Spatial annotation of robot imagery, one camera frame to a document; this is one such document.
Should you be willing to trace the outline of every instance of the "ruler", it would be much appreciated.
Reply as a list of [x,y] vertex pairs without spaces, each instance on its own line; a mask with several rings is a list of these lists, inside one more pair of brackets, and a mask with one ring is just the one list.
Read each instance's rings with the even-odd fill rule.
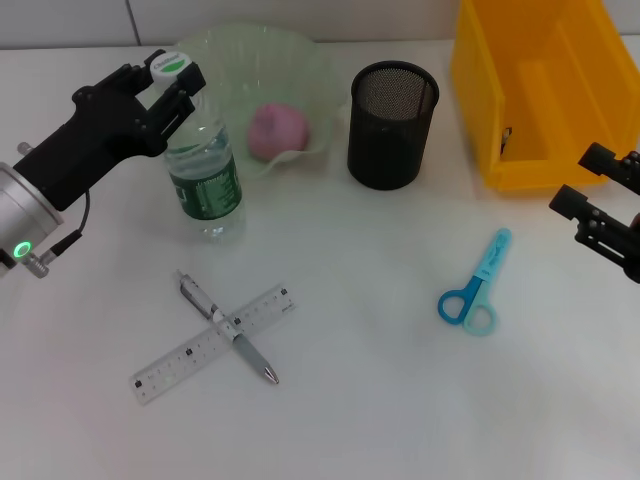
[[[273,287],[230,316],[247,337],[257,335],[295,309],[287,289]],[[129,379],[136,398],[146,405],[185,378],[231,350],[231,343],[214,325],[143,368]]]

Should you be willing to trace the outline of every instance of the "yellow storage box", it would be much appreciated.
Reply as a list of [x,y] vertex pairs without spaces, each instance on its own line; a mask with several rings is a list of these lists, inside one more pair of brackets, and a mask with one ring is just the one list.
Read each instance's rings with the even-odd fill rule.
[[601,183],[587,148],[636,147],[640,74],[600,0],[462,0],[451,69],[490,187]]

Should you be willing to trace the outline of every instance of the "pen tip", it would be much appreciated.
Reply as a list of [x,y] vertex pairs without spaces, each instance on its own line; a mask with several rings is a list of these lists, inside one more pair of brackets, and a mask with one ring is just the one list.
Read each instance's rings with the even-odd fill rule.
[[271,380],[276,385],[280,383],[280,379],[276,375],[276,372],[273,371],[271,367],[264,367],[264,376]]

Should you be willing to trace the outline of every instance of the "black mesh pen holder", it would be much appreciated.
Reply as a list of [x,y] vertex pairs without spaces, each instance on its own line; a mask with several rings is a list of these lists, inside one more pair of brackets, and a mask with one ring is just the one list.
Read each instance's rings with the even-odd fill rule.
[[362,70],[351,86],[351,175],[376,190],[411,183],[439,97],[433,77],[411,63],[387,61]]

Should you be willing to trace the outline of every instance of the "blue scissors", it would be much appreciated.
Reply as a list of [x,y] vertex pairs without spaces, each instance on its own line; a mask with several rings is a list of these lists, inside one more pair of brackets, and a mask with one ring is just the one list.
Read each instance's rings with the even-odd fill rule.
[[[470,333],[478,337],[490,335],[496,329],[498,314],[489,303],[489,289],[496,273],[500,269],[507,250],[511,245],[511,230],[502,228],[496,233],[493,242],[485,253],[480,266],[469,280],[464,290],[451,290],[438,301],[438,313],[451,325],[460,325]],[[457,318],[450,317],[444,311],[444,304],[450,298],[461,298],[464,301],[462,310]],[[478,309],[486,310],[489,314],[489,325],[485,328],[477,328],[473,325],[473,319]]]

